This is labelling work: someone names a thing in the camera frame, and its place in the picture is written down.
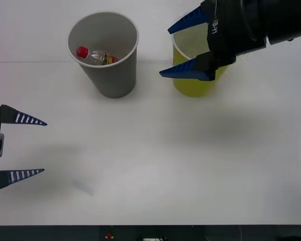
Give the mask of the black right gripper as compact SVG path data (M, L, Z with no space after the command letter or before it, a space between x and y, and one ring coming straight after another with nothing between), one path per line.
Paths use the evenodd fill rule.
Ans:
M233 64L236 57L265 48L265 31L259 1L203 1L171 27L170 34L208 23L210 52L160 71L173 79L213 81L216 70Z

